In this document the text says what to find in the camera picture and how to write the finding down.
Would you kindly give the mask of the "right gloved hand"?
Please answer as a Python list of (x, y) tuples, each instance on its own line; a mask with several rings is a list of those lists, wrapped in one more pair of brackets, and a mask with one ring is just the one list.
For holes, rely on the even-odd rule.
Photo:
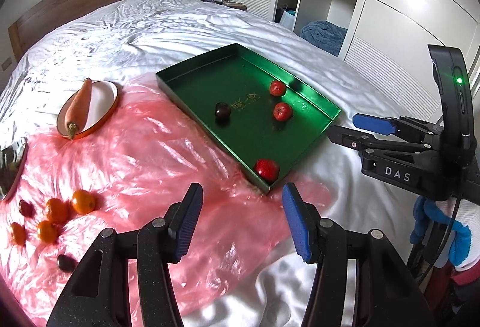
[[(448, 225), (454, 214), (456, 199), (433, 201), (419, 196), (413, 206), (414, 228), (410, 243), (423, 241), (433, 223)], [(462, 199), (456, 211), (449, 239), (440, 254), (440, 260), (448, 261), (457, 273), (473, 268), (479, 262), (479, 206)]]

